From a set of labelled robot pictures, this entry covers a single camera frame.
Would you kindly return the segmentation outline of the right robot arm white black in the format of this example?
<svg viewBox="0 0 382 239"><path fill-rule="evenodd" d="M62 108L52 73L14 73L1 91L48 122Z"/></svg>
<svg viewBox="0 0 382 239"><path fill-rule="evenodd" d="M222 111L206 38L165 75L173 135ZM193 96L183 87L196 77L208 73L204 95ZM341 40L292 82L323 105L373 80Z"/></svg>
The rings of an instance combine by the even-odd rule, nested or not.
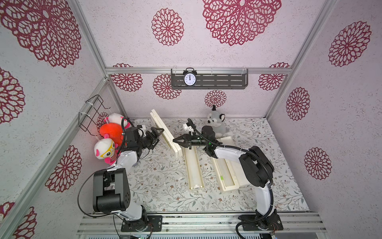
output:
<svg viewBox="0 0 382 239"><path fill-rule="evenodd" d="M196 128L193 130L174 138L173 142L183 148L204 146L205 153L210 157L239 162L246 179L255 187L258 217L260 219L269 217L274 211L272 191L274 167L262 150L257 146L243 149L223 144L215 138L211 126L203 126L202 131Z"/></svg>

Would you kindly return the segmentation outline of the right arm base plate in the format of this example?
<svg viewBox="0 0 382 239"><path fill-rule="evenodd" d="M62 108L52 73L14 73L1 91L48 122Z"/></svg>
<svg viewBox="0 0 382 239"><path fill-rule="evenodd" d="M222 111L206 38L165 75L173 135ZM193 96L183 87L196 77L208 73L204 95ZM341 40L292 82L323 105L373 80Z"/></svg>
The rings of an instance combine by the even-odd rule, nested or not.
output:
<svg viewBox="0 0 382 239"><path fill-rule="evenodd" d="M280 216L278 215L277 211L274 211L272 214L270 214L268 217L256 221L256 222L249 222L255 220L256 218L260 217L259 214L257 215L240 215L239 219L241 222L247 222L242 225L244 231L255 231L255 230L261 230L261 231L282 231L284 229Z"/></svg>

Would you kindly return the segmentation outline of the cream dispenser base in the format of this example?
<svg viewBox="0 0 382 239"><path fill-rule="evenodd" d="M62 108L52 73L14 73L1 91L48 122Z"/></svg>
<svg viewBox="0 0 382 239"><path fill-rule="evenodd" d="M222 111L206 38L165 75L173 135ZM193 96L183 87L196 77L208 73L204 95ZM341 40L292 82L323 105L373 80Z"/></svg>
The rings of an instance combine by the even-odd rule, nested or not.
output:
<svg viewBox="0 0 382 239"><path fill-rule="evenodd" d="M221 193L237 190L251 185L247 180L240 162L228 159L211 158L217 183Z"/></svg>

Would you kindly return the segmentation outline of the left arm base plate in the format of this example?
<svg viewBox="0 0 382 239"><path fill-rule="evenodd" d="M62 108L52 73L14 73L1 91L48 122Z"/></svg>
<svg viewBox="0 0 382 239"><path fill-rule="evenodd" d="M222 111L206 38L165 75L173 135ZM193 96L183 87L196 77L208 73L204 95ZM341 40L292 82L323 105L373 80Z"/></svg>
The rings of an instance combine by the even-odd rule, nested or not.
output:
<svg viewBox="0 0 382 239"><path fill-rule="evenodd" d="M143 216L136 221L123 220L121 232L138 233L138 232L160 232L163 226L163 216Z"/></svg>

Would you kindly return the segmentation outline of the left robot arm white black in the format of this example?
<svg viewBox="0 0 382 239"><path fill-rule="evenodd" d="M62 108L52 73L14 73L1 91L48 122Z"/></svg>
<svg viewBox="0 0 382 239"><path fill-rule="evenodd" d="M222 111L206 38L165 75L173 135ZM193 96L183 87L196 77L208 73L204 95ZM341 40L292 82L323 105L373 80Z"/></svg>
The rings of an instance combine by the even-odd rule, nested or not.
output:
<svg viewBox="0 0 382 239"><path fill-rule="evenodd" d="M143 149L155 148L164 129L152 127L140 134L141 131L138 127L125 129L116 162L94 173L93 210L96 213L118 214L130 222L144 218L143 206L131 202L127 172L138 162Z"/></svg>

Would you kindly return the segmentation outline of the cream dispenser lid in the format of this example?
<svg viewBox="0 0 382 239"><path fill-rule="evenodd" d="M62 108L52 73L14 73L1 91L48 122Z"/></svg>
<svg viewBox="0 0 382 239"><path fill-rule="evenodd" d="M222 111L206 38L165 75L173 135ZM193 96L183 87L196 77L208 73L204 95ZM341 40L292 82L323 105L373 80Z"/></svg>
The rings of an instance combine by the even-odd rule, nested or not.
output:
<svg viewBox="0 0 382 239"><path fill-rule="evenodd" d="M162 128L164 132L162 133L162 137L164 138L165 142L169 146L169 148L172 150L175 158L180 159L183 157L183 152L181 147L173 142L174 136L169 131L163 120L160 118L158 113L155 111L155 109L152 109L150 112L150 117L152 119L152 122L154 125L158 128Z"/></svg>

